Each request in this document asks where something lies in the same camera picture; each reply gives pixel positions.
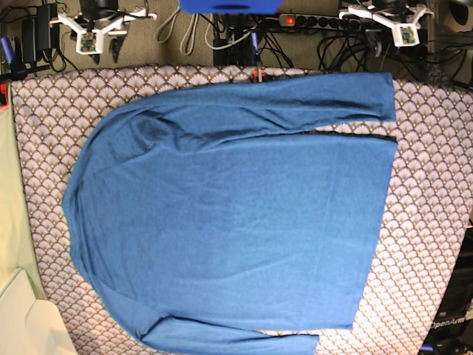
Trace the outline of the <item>white plastic bin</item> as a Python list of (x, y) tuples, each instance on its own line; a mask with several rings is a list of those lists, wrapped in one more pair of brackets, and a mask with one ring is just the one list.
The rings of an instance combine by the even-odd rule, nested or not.
[(1, 353), (77, 353), (58, 308), (35, 296), (22, 268), (1, 288)]

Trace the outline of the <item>blue handled clamp left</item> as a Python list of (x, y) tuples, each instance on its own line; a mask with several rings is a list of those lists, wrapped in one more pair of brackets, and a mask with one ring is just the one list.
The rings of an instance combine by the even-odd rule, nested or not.
[(1, 81), (25, 79), (27, 77), (27, 68), (21, 59), (21, 48), (16, 47), (14, 50), (7, 36), (1, 37), (1, 46), (7, 59), (7, 65), (10, 68), (8, 73), (1, 74)]

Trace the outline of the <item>red black table clamp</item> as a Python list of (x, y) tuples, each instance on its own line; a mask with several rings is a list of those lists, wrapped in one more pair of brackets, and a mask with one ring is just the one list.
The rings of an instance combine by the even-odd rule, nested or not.
[(262, 67), (256, 67), (252, 73), (252, 82), (263, 83), (265, 81), (265, 70)]

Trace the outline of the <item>blue box top edge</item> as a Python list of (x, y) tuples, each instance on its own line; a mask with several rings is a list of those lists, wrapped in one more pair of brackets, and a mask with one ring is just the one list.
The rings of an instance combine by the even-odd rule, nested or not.
[(180, 0), (188, 13), (273, 14), (282, 0)]

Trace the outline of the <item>blue long-sleeve T-shirt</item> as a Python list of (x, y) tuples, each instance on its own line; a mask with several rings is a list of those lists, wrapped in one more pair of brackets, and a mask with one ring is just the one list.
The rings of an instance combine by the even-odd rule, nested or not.
[(70, 257), (136, 340), (182, 354), (312, 354), (350, 330), (394, 139), (387, 72), (168, 91), (110, 112), (64, 193)]

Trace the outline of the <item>fan-patterned tablecloth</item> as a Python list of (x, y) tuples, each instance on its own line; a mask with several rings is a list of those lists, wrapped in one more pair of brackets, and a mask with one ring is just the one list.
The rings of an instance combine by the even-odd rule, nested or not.
[[(245, 82), (250, 68), (144, 66), (45, 75), (11, 86), (38, 271), (80, 354), (148, 354), (72, 266), (61, 200), (91, 130), (138, 98)], [(371, 272), (351, 331), (323, 330), (318, 354), (416, 354), (450, 281), (472, 211), (472, 95), (395, 81), (395, 123), (332, 126), (394, 137), (398, 150)]]

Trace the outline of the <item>black power supply left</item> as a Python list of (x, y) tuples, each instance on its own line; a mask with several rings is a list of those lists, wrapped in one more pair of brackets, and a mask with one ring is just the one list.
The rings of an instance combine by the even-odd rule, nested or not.
[(58, 5), (49, 3), (42, 4), (35, 15), (22, 20), (21, 45), (25, 64), (54, 59), (53, 50), (59, 48), (60, 27), (58, 24), (50, 25), (50, 21), (57, 15)]

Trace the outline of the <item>black OpenArm base box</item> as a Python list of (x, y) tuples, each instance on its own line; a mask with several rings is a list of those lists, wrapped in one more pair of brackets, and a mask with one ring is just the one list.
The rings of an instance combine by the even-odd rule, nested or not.
[(472, 221), (446, 292), (419, 354), (472, 353)]

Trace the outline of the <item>white power strip red switch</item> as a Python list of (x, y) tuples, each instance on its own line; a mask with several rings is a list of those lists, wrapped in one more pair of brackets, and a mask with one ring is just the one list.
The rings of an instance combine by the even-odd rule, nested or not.
[(361, 22), (355, 18), (339, 19), (333, 16), (315, 16), (282, 13), (278, 16), (279, 25), (298, 29), (352, 30), (362, 29)]

